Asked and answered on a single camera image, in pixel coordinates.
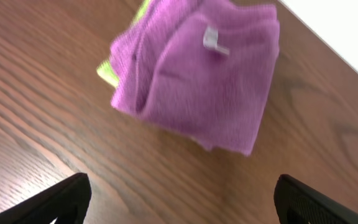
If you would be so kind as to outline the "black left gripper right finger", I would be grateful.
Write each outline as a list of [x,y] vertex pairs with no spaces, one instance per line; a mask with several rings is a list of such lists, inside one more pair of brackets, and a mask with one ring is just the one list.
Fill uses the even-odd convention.
[[288,174],[278,178],[273,199],[281,224],[358,224],[358,213]]

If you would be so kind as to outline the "purple cloth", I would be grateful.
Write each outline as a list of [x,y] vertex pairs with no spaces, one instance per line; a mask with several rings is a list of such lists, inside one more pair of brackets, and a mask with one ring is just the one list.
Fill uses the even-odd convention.
[[112,106],[188,136],[205,149],[249,155],[279,53],[273,4],[150,1],[111,44]]

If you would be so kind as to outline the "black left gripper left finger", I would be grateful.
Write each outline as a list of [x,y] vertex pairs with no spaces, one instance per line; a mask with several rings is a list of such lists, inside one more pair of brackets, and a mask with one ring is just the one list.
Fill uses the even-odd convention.
[[0,224],[83,224],[91,200],[88,175],[76,173],[0,213]]

